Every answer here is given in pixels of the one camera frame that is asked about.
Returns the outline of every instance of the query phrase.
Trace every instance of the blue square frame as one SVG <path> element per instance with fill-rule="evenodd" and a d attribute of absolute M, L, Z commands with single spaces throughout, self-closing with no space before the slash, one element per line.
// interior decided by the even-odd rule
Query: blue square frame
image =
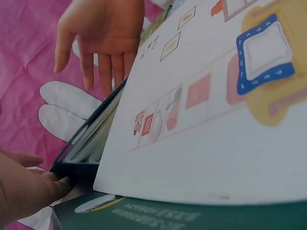
<path fill-rule="evenodd" d="M 239 95 L 245 95 L 250 91 L 254 90 L 255 88 L 257 88 L 258 86 L 265 84 L 267 82 L 275 81 L 278 79 L 289 78 L 293 74 L 295 74 L 295 70 L 292 63 L 288 62 L 268 69 L 267 71 L 263 72 L 258 77 L 256 77 L 254 80 L 248 80 L 246 78 L 247 75 L 246 75 L 245 58 L 243 50 L 244 42 L 248 38 L 262 33 L 276 21 L 277 21 L 277 15 L 274 13 L 266 20 L 261 22 L 259 25 L 242 33 L 240 36 L 237 37 L 236 46 L 239 56 L 239 76 L 237 83 L 237 93 Z"/>

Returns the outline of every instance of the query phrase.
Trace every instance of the red square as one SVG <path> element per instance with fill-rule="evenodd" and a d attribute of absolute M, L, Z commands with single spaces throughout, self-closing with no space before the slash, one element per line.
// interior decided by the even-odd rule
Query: red square
<path fill-rule="evenodd" d="M 190 109 L 209 99 L 210 74 L 189 86 L 186 109 Z"/>
<path fill-rule="evenodd" d="M 153 116 L 154 114 L 150 114 L 149 116 L 147 116 L 145 118 L 145 122 L 144 122 L 144 128 L 142 131 L 142 137 L 149 134 L 150 128 L 152 126 L 152 122 L 153 122 Z"/>

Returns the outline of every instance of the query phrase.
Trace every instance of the dark green book cover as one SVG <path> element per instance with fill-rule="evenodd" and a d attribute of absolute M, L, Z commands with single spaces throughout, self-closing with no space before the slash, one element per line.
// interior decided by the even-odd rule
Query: dark green book cover
<path fill-rule="evenodd" d="M 302 230 L 307 202 L 266 206 L 198 206 L 98 192 L 54 207 L 49 230 Z"/>

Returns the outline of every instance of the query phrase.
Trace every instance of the pink fabric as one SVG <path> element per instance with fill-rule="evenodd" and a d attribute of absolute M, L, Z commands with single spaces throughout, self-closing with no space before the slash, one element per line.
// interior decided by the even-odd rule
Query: pink fabric
<path fill-rule="evenodd" d="M 71 53 L 67 68 L 53 73 L 56 28 L 71 0 L 0 0 L 0 146 L 40 155 L 49 169 L 65 142 L 48 133 L 38 120 L 45 104 L 39 89 L 61 81 L 83 89 L 79 58 Z M 145 0 L 146 17 L 162 10 Z M 92 96 L 103 100 L 98 78 Z M 19 223 L 7 230 L 28 230 Z"/>

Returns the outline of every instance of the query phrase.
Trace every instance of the book page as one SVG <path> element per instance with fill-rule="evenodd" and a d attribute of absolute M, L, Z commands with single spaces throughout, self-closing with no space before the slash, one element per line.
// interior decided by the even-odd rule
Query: book page
<path fill-rule="evenodd" d="M 186 1 L 140 48 L 94 189 L 215 205 L 307 198 L 306 9 Z"/>

